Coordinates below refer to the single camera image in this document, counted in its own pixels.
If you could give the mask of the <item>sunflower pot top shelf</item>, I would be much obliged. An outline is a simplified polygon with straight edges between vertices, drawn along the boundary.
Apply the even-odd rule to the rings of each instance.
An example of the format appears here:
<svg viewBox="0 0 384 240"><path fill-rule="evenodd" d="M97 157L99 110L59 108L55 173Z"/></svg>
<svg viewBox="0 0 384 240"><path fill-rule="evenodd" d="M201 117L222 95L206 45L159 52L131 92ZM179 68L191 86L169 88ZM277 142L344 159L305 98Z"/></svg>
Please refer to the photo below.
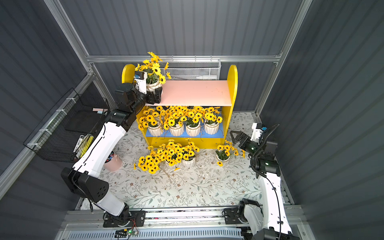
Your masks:
<svg viewBox="0 0 384 240"><path fill-rule="evenodd" d="M167 144L160 145L156 153L160 161L164 163L166 167L172 170L178 170L182 161L182 150L183 146L181 144L176 143L174 139L170 139Z"/></svg>
<svg viewBox="0 0 384 240"><path fill-rule="evenodd" d="M135 68L135 71L138 71L140 74L144 73L147 75L146 82L146 90L147 92L154 92L155 89L162 87L167 80L171 80L171 74L168 71L169 63L166 63L164 69L162 70L160 66L160 62L163 60L153 52L148 52L151 56L150 60L144 60L140 65L138 64Z"/></svg>

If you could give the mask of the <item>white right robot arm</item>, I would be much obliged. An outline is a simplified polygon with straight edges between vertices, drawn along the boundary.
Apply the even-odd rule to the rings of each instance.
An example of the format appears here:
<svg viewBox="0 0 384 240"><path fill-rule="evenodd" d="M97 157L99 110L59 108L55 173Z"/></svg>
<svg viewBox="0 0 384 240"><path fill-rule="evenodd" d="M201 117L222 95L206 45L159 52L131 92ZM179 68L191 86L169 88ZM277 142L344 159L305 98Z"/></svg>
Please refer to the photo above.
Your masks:
<svg viewBox="0 0 384 240"><path fill-rule="evenodd" d="M243 198L237 210L237 217L241 223L249 224L253 240L299 240L290 227L283 197L278 191L281 189L281 169L275 160L275 151L268 151L277 143L268 138L279 127L275 124L262 131L258 140L246 135L242 131L230 131L234 144L249 154L250 168L257 174L264 202Z"/></svg>

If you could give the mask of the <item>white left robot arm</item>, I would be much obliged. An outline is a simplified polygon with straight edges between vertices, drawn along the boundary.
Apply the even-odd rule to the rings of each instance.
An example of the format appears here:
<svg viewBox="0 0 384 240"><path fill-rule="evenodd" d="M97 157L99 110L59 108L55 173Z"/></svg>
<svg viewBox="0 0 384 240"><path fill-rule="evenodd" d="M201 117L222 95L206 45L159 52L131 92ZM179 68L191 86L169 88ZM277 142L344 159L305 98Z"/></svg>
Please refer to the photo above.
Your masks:
<svg viewBox="0 0 384 240"><path fill-rule="evenodd" d="M144 94L132 83L124 83L115 91L117 109L108 114L99 135L80 160L72 168L62 170L61 176L72 193L87 198L114 217L129 218L128 205L110 191L109 184L99 179L99 175L113 148L128 132L143 107L161 102L162 91L159 87Z"/></svg>

